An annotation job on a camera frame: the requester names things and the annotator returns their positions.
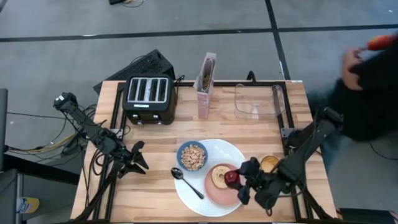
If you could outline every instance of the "red object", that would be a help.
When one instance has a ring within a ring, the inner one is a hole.
[[[397,36],[395,34],[374,37],[368,42],[368,50],[384,50],[390,46],[396,38]]]
[[[238,170],[231,170],[224,175],[225,184],[235,190],[239,190],[241,187],[241,179],[239,178]]]
[[[239,199],[237,196],[238,192],[234,189],[229,189],[229,188],[219,189],[218,187],[216,187],[216,185],[213,183],[213,180],[211,179],[211,174],[213,173],[213,169],[217,166],[226,166],[229,167],[231,170],[237,169],[235,166],[232,166],[230,164],[217,164],[214,167],[212,167],[205,177],[206,194],[210,198],[210,200],[216,203],[217,205],[222,205],[222,206],[236,205],[237,203],[239,203]]]

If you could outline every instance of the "toaster slot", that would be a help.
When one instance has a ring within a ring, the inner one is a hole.
[[[136,100],[138,79],[132,79],[130,84],[129,101]]]
[[[160,87],[159,87],[159,101],[165,101],[166,97],[166,79],[160,80]]]
[[[143,101],[145,98],[145,89],[147,86],[147,80],[146,79],[141,79],[140,84],[139,84],[139,90],[138,90],[138,101]]]
[[[155,78],[152,79],[152,82],[150,84],[149,101],[156,100],[157,82],[158,82],[158,79],[155,79]]]

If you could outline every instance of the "pink plate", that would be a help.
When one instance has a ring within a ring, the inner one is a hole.
[[[217,164],[213,166],[209,170],[205,178],[206,194],[217,205],[222,205],[222,206],[236,205],[237,203],[239,203],[238,191],[229,188],[219,189],[218,187],[216,187],[216,185],[213,183],[213,180],[211,179],[211,174],[213,173],[213,169],[218,166],[226,166],[229,167],[231,170],[238,169],[235,166],[232,166],[231,164]]]

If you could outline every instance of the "cereal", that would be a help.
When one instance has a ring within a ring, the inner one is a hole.
[[[187,170],[198,170],[205,164],[205,151],[190,144],[182,150],[181,163]]]

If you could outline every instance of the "white plate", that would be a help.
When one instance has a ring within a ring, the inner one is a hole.
[[[176,167],[183,171],[184,179],[201,192],[205,198],[201,200],[183,180],[174,180],[175,189],[181,201],[192,211],[206,217],[221,217],[233,212],[242,203],[239,202],[236,205],[225,207],[211,201],[205,190],[206,174],[213,166],[221,163],[231,164],[239,168],[245,159],[238,148],[224,140],[209,139],[200,142],[207,149],[208,158],[206,164],[200,170],[191,172],[183,170],[178,163]]]

